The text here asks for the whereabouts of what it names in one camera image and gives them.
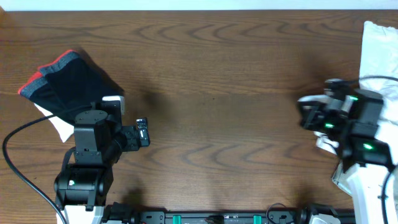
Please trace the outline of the folded black garment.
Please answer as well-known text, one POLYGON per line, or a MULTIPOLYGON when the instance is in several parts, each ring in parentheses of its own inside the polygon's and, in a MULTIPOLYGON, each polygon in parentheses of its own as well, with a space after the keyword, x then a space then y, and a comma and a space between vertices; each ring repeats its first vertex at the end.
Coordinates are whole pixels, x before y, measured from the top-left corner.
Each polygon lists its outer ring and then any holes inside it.
POLYGON ((104 96, 123 95, 117 84, 106 80, 80 54, 63 69, 47 76, 47 80, 46 85, 27 99, 53 114, 68 110, 69 113, 62 114, 60 119, 71 125, 75 124, 75 116, 82 112, 79 107, 100 102, 104 96))

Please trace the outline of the folded red garment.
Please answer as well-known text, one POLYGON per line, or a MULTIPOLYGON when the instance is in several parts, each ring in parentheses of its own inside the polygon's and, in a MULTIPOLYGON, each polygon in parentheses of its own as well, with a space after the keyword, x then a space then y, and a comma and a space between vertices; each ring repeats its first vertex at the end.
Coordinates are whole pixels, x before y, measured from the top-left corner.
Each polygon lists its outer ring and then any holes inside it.
POLYGON ((47 76, 63 69, 69 62, 78 57, 78 52, 67 50, 58 56, 53 62, 39 66, 37 71, 28 79, 28 81, 18 89, 18 94, 26 98, 30 98, 34 91, 48 83, 47 76))

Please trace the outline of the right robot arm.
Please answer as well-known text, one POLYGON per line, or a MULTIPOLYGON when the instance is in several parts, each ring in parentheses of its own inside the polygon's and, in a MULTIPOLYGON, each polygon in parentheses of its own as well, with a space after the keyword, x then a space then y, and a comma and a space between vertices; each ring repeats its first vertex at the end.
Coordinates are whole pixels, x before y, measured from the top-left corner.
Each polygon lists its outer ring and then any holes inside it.
POLYGON ((303 96, 297 107, 317 147, 337 155, 333 181, 353 199, 355 222, 397 223, 397 127, 382 119, 384 97, 331 79, 322 95, 303 96))

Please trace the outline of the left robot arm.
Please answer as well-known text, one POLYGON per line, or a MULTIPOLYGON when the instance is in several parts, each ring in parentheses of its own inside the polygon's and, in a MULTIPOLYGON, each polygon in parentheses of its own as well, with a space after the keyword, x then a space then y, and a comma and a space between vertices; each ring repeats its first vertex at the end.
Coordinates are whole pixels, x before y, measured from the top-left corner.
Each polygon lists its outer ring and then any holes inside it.
POLYGON ((54 182, 58 223, 139 223, 133 208, 106 199, 121 154, 149 146, 147 118, 123 126, 117 111, 88 110, 76 116, 74 135, 54 182))

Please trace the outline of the folded white garment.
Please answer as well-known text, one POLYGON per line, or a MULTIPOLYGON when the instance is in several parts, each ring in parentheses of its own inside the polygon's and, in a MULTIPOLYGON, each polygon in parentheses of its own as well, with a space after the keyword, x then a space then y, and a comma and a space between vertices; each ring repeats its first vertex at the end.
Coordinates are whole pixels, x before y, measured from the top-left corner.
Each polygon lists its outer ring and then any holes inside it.
MULTIPOLYGON (((34 104, 35 107, 44 115, 44 116, 50 116, 52 113, 43 107, 34 104)), ((63 143, 65 143, 74 133, 74 127, 67 122, 61 120, 59 117, 53 117, 49 119, 50 122, 53 124, 54 128, 57 130, 60 139, 62 140, 63 143)))

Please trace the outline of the white Puma t-shirt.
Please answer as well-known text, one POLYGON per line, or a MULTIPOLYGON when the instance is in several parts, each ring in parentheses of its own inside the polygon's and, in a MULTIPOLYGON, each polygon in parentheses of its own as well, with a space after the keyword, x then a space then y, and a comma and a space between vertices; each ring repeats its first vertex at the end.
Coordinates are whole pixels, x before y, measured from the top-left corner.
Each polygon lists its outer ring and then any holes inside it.
POLYGON ((324 94, 298 100, 300 125, 339 157, 338 185, 376 194, 397 165, 397 29, 366 21, 359 77, 325 84, 324 94))

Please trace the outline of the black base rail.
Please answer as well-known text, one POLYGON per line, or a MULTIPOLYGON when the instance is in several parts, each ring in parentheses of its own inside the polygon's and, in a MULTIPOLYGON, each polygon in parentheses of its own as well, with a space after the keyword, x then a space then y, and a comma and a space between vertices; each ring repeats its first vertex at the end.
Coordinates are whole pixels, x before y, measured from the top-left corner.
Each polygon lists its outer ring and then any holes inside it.
POLYGON ((281 203, 265 211, 170 212, 149 210, 139 212, 132 207, 114 203, 108 205, 100 223, 126 224, 355 224, 354 211, 335 209, 312 203, 302 208, 288 208, 281 203))

